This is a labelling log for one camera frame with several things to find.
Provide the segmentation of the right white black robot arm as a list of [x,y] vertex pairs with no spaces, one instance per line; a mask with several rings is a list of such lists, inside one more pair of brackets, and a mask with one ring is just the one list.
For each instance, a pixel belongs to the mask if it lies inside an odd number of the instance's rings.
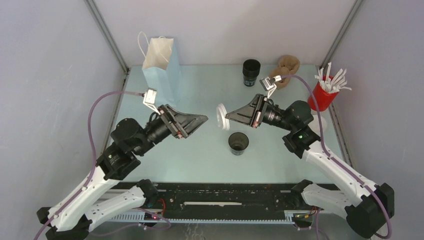
[[[314,206],[345,219],[350,228],[363,238],[392,236],[390,219],[395,213],[395,191],[387,183],[378,185],[341,160],[324,143],[323,133],[316,134],[309,123],[314,119],[309,104],[293,102],[283,110],[262,94],[256,94],[247,105],[229,112],[226,119],[252,128],[262,123],[287,130],[282,140],[286,148],[300,159],[318,168],[337,190],[328,190],[303,180],[291,194],[297,209]],[[387,226],[387,235],[378,231]]]

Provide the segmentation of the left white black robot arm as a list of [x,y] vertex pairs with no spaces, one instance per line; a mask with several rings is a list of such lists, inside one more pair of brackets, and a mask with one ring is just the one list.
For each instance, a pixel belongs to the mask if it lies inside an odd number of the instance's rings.
[[121,120],[111,133],[112,144],[99,156],[93,169],[72,193],[52,207],[37,211],[48,227],[49,240],[83,240],[105,221],[130,209],[153,208],[159,193],[149,179],[138,181],[124,193],[99,202],[99,198],[140,165],[140,157],[168,136],[188,138],[208,117],[182,113],[161,105],[145,126],[133,118]]

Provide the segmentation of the white cup lid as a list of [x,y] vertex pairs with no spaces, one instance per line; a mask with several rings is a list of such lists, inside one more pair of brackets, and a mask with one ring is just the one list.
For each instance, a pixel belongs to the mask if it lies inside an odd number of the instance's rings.
[[230,121],[226,118],[227,110],[225,106],[220,103],[216,107],[216,117],[217,117],[217,126],[222,130],[229,131],[230,130]]

